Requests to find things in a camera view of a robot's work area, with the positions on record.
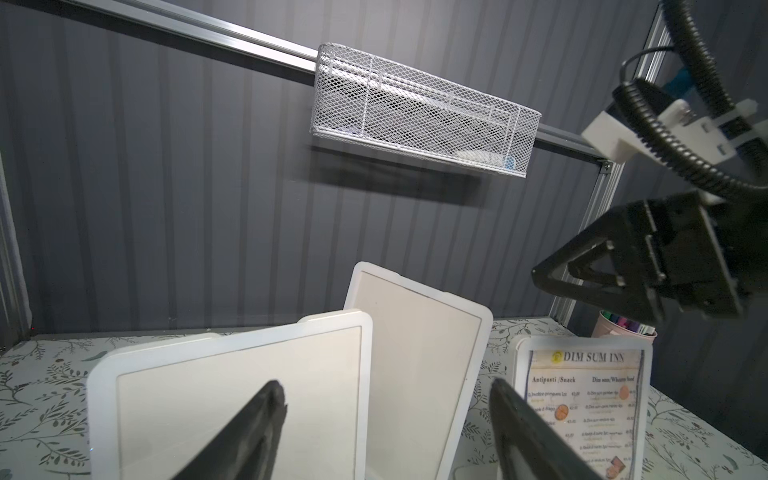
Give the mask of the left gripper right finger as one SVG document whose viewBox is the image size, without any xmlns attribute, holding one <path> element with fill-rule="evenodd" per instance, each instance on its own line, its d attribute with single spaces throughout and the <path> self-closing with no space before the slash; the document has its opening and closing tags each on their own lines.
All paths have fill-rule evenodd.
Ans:
<svg viewBox="0 0 768 480">
<path fill-rule="evenodd" d="M 593 471 L 504 379 L 489 412 L 502 479 L 596 479 Z"/>
</svg>

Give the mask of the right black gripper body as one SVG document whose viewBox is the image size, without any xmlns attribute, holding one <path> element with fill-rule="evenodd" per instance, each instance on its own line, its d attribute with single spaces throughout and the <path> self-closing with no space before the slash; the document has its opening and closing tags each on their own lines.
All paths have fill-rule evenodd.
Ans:
<svg viewBox="0 0 768 480">
<path fill-rule="evenodd" d="M 661 295 L 706 318 L 741 318 L 767 295 L 767 204 L 687 192 L 648 202 Z"/>
</svg>

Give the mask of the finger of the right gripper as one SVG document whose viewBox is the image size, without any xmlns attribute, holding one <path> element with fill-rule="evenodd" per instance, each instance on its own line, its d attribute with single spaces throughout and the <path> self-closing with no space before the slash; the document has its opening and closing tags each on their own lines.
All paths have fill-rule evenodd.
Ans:
<svg viewBox="0 0 768 480">
<path fill-rule="evenodd" d="M 555 296 L 661 324 L 665 313 L 658 288 L 666 273 L 656 233 L 646 201 L 614 207 L 533 267 L 533 283 Z"/>
</svg>

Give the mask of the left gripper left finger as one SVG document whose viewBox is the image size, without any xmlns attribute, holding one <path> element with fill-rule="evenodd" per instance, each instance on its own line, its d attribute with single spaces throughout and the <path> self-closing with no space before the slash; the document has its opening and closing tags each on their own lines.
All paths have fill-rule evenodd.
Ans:
<svg viewBox="0 0 768 480">
<path fill-rule="evenodd" d="M 271 478 L 287 411 L 282 385 L 267 382 L 174 479 Z"/>
</svg>

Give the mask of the Dim Sum menu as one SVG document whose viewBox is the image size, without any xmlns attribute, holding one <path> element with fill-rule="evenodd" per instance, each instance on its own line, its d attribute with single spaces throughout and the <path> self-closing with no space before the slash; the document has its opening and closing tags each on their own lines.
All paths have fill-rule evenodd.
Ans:
<svg viewBox="0 0 768 480">
<path fill-rule="evenodd" d="M 535 350 L 524 398 L 601 478 L 632 479 L 643 363 L 640 350 Z"/>
</svg>

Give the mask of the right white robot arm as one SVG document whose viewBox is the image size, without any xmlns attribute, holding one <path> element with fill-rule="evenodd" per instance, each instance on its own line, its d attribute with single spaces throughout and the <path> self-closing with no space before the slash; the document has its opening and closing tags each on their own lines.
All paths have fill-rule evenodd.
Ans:
<svg viewBox="0 0 768 480">
<path fill-rule="evenodd" d="M 536 265 L 534 284 L 651 325 L 665 300 L 708 319 L 744 315 L 767 290 L 767 126 L 754 101 L 735 102 L 685 1 L 661 3 L 667 51 L 686 70 L 706 115 L 644 79 L 619 76 L 613 100 L 584 130 L 608 160 L 643 156 L 690 185 L 685 193 L 607 210 Z"/>
</svg>

